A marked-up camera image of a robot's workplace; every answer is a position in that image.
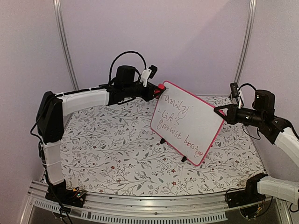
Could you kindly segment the red whiteboard eraser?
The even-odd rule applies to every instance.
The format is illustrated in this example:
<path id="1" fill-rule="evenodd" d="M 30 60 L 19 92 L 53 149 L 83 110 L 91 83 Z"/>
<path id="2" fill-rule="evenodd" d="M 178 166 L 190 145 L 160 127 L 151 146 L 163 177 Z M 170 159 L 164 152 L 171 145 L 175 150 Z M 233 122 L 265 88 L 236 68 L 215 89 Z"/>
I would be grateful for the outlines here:
<path id="1" fill-rule="evenodd" d="M 164 92 L 166 90 L 166 87 L 163 84 L 159 84 L 158 86 L 159 92 Z"/>

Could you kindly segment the pink framed whiteboard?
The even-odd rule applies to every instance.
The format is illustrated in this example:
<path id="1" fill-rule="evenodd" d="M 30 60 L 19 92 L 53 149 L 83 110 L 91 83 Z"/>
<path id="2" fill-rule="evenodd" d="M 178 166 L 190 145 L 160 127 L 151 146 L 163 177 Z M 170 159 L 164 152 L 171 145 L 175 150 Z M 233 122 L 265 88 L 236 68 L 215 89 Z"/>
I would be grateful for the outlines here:
<path id="1" fill-rule="evenodd" d="M 199 166 L 224 119 L 214 106 L 169 81 L 154 109 L 150 127 L 194 166 Z"/>

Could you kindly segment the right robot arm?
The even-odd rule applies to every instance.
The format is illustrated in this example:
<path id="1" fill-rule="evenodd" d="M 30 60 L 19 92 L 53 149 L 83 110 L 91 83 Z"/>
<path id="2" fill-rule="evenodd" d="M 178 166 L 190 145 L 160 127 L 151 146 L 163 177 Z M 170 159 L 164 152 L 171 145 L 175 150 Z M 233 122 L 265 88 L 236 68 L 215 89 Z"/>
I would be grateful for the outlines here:
<path id="1" fill-rule="evenodd" d="M 230 125 L 240 123 L 256 127 L 271 144 L 284 151 L 295 164 L 298 164 L 299 136 L 290 121 L 275 116 L 274 104 L 273 93 L 256 90 L 252 109 L 229 104 L 214 108 L 214 112 Z M 299 184 L 260 173 L 246 181 L 244 190 L 228 192 L 226 201 L 229 207 L 237 207 L 264 200 L 266 196 L 273 196 L 298 205 Z"/>

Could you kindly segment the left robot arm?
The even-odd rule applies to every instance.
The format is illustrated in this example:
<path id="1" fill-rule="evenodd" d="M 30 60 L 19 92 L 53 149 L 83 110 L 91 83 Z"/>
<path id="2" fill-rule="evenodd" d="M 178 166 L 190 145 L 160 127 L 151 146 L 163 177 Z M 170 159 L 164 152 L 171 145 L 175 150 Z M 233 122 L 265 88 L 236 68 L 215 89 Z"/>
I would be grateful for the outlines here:
<path id="1" fill-rule="evenodd" d="M 60 203 L 69 199 L 61 168 L 60 142 L 64 134 L 64 117 L 74 112 L 97 106 L 121 105 L 136 98 L 148 102 L 159 96 L 163 89 L 149 82 L 157 72 L 151 65 L 135 80 L 136 68 L 122 65 L 108 84 L 94 88 L 55 94 L 44 93 L 34 128 L 39 138 L 39 155 L 46 170 L 46 182 L 51 194 Z"/>

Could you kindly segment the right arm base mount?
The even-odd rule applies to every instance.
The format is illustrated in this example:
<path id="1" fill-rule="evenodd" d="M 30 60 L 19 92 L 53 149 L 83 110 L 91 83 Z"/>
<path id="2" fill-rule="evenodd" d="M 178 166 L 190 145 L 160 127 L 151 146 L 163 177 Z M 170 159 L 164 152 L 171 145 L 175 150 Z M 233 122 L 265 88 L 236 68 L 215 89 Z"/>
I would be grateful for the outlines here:
<path id="1" fill-rule="evenodd" d="M 234 208 L 263 201 L 266 199 L 266 195 L 233 188 L 226 191 L 224 198 L 228 207 Z"/>

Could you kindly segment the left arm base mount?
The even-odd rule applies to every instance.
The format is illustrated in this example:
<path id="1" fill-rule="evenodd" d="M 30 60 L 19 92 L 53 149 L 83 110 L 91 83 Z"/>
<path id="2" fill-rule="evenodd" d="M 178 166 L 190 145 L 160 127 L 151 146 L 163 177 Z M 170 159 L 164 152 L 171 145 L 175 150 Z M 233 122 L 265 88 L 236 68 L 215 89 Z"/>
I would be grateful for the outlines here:
<path id="1" fill-rule="evenodd" d="M 61 204 L 83 208 L 86 191 L 80 190 L 79 188 L 48 187 L 45 198 L 54 202 L 60 202 Z"/>

